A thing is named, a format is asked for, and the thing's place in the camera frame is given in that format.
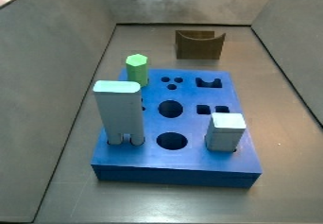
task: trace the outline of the white cube block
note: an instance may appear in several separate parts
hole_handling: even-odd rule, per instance
[[[207,148],[211,151],[233,152],[245,130],[240,113],[212,113],[205,135]]]

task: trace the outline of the green hexagonal prism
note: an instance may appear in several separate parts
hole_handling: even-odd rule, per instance
[[[148,85],[148,58],[141,54],[127,57],[127,81],[135,81],[141,87]]]

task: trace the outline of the circular hole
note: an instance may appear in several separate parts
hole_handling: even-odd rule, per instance
[[[187,146],[187,138],[176,132],[167,132],[157,136],[156,143],[167,150],[179,150]]]
[[[183,78],[181,77],[176,77],[173,80],[175,80],[176,83],[181,83],[183,82]]]
[[[169,80],[171,80],[171,79],[169,79],[168,77],[161,77],[161,81],[163,81],[163,82],[169,82]]]
[[[159,113],[168,117],[176,118],[183,113],[183,106],[173,100],[167,100],[157,107]]]
[[[168,88],[169,90],[175,90],[175,89],[176,89],[176,86],[175,86],[173,84],[169,84],[169,85],[167,86],[167,88]]]

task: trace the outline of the grey wall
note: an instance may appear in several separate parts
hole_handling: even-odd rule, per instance
[[[267,0],[105,0],[117,23],[251,25]]]
[[[0,10],[0,221],[32,221],[115,23],[101,0]]]
[[[323,0],[269,0],[252,29],[323,124]]]

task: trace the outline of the square hole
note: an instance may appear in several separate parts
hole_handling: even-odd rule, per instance
[[[196,113],[197,114],[211,114],[209,106],[196,105]]]
[[[216,112],[217,113],[229,113],[227,106],[216,106]]]

